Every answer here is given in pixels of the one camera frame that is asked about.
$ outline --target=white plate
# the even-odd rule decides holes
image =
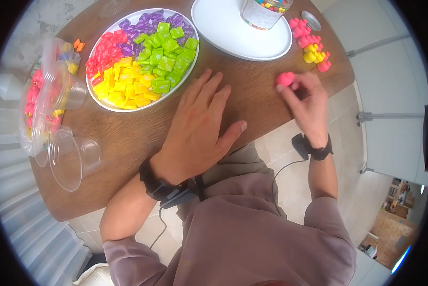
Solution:
[[[270,30],[255,29],[241,18],[243,4],[244,0],[196,0],[191,18],[206,41],[237,58],[270,61],[285,55],[292,45],[292,32],[285,18],[281,17]]]
[[[141,15],[143,14],[143,13],[153,13],[153,12],[155,12],[155,11],[158,11],[158,10],[161,10],[161,8],[152,8],[152,9],[145,9],[145,10],[140,10],[140,11],[137,11],[137,12],[134,12],[134,13],[131,13],[131,14],[129,14],[129,15],[127,15],[127,16],[125,16],[124,18],[122,18],[122,19],[120,19],[120,20],[118,20],[117,22],[115,22],[112,26],[110,26],[106,31],[104,31],[103,32],[103,34],[104,33],[106,33],[106,32],[114,32],[114,31],[116,31],[116,30],[119,30],[120,29],[120,27],[119,27],[119,23],[120,22],[122,22],[123,20],[125,20],[125,19],[128,19],[128,20],[130,20],[130,22],[131,22],[131,24],[132,25],[135,25],[136,23],[137,23],[137,21],[139,21],[139,17],[141,17]],[[176,12],[176,11],[173,11],[173,10],[170,10],[170,9],[163,9],[164,10],[164,12],[163,12],[163,17],[166,19],[166,18],[168,18],[169,16],[172,16],[173,14],[175,14],[175,13],[178,13],[178,12]],[[193,25],[193,23],[187,18],[187,17],[185,17],[184,16],[184,20],[187,22],[187,23],[189,23],[193,28],[194,28],[194,30],[195,30],[195,36],[194,36],[194,38],[195,39],[197,39],[197,40],[199,40],[200,38],[198,37],[198,32],[196,31],[196,28],[195,28],[195,26]],[[92,48],[92,51],[90,52],[90,55],[89,55],[89,58],[95,53],[95,48],[96,48],[96,46],[98,45],[98,43],[100,42],[100,40],[101,40],[101,37],[97,40],[97,42],[95,43],[95,46],[93,46],[93,48]],[[195,59],[193,60],[193,63],[191,63],[190,64],[190,66],[189,66],[189,68],[188,68],[188,70],[187,70],[187,72],[186,72],[186,74],[182,77],[182,80],[181,80],[181,82],[180,83],[178,83],[175,87],[172,87],[171,89],[170,89],[170,92],[169,93],[164,93],[162,96],[161,96],[161,98],[159,99],[159,100],[157,100],[157,101],[154,101],[154,102],[152,102],[151,104],[148,104],[148,105],[146,105],[146,106],[143,106],[143,107],[139,107],[139,108],[137,108],[137,109],[122,109],[122,108],[120,108],[120,107],[117,107],[117,106],[115,106],[114,104],[112,104],[111,102],[109,102],[107,99],[102,99],[102,100],[98,100],[98,97],[97,97],[97,95],[95,94],[95,92],[93,91],[93,85],[92,85],[92,79],[89,79],[89,78],[87,78],[87,75],[85,75],[85,79],[87,80],[87,87],[89,88],[89,91],[90,91],[90,95],[92,96],[92,98],[99,104],[99,105],[101,105],[101,106],[103,106],[104,108],[106,108],[106,109],[108,109],[108,110],[110,110],[110,111],[115,111],[115,112],[134,112],[134,111],[138,111],[138,110],[142,110],[142,109],[145,109],[145,108],[148,108],[148,107],[151,107],[151,106],[153,106],[153,105],[156,105],[157,103],[159,103],[159,102],[162,102],[163,100],[165,100],[166,98],[168,98],[171,94],[173,94],[185,81],[186,81],[186,79],[188,78],[188,76],[190,75],[190,73],[192,72],[192,70],[193,70],[193,67],[194,67],[194,65],[195,65],[195,63],[196,63],[196,60],[198,59],[198,52],[199,52],[199,50],[200,50],[200,46],[198,45],[198,47],[197,47],[197,49],[196,49],[196,56],[195,56]]]

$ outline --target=shirt sleeve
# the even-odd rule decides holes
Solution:
[[[107,240],[103,248],[115,286],[154,285],[166,271],[158,254],[134,237]]]
[[[313,200],[304,215],[304,225],[320,229],[326,234],[348,242],[353,248],[339,211],[338,201],[330,197],[320,197]]]

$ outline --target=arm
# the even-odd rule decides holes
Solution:
[[[219,138],[231,86],[216,93],[223,74],[217,73],[211,78],[211,72],[206,70],[188,86],[161,151],[150,160],[155,176],[172,185],[199,175],[217,163],[247,127],[245,121],[238,121]],[[108,203],[100,222],[102,241],[134,236],[156,203],[146,194],[137,174]]]
[[[294,90],[306,89],[308,97],[300,100]],[[313,148],[325,148],[328,143],[326,128],[327,93],[319,78],[311,73],[295,75],[291,88],[277,85],[276,89],[290,106],[301,131],[306,134]],[[338,182],[333,156],[325,160],[311,158],[309,163],[309,189],[314,201],[320,197],[338,198]]]

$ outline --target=black cable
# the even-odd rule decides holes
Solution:
[[[274,179],[273,179],[273,181],[272,181],[272,183],[271,183],[271,195],[272,195],[272,201],[273,201],[274,205],[276,206],[277,212],[278,212],[278,214],[279,214],[280,216],[282,216],[282,214],[281,214],[281,212],[280,212],[280,210],[279,210],[279,207],[277,206],[276,199],[274,198],[274,182],[276,181],[277,175],[279,175],[279,173],[280,173],[283,169],[285,169],[286,167],[290,166],[291,164],[294,164],[294,163],[300,163],[300,162],[304,162],[304,161],[306,161],[306,160],[300,160],[300,161],[295,161],[295,162],[291,162],[291,163],[289,163],[289,164],[286,164],[286,165],[285,165],[284,167],[282,167],[282,168],[278,171],[278,173],[274,176]]]
[[[152,245],[150,246],[150,249],[152,249],[152,247],[154,246],[154,244],[157,242],[157,240],[163,235],[163,232],[165,232],[166,230],[166,223],[163,221],[163,219],[161,218],[161,207],[160,210],[158,211],[158,217],[160,218],[161,222],[165,225],[165,228],[163,229],[163,231],[160,233],[160,235],[154,240],[154,242],[152,243]]]
[[[284,167],[282,167],[279,171],[278,171],[278,173],[274,176],[274,179],[273,179],[273,181],[272,181],[272,184],[271,184],[271,192],[272,192],[272,200],[273,200],[273,202],[274,202],[274,205],[276,206],[276,209],[277,209],[277,212],[279,213],[279,215],[281,215],[281,212],[279,211],[279,207],[277,206],[277,203],[276,203],[276,199],[274,198],[274,182],[276,181],[276,177],[277,177],[277,175],[279,175],[279,173],[283,170],[283,169],[285,169],[286,167],[288,167],[288,166],[290,166],[291,164],[294,164],[294,163],[300,163],[300,162],[304,162],[304,161],[306,161],[306,160],[301,160],[301,161],[295,161],[295,162],[292,162],[292,163],[290,163],[290,164],[286,164]],[[157,242],[157,240],[163,235],[163,233],[165,232],[165,230],[166,230],[166,228],[168,227],[167,225],[166,225],[166,223],[165,223],[165,221],[161,218],[161,209],[162,208],[160,208],[160,210],[158,211],[158,217],[160,218],[160,220],[161,220],[161,222],[165,225],[165,228],[163,229],[163,231],[160,233],[160,235],[154,240],[154,242],[152,243],[152,245],[150,246],[150,249],[152,249],[152,247],[154,246],[154,244]]]

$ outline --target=glass jar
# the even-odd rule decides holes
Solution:
[[[245,0],[241,18],[259,30],[269,30],[293,4],[293,0]]]

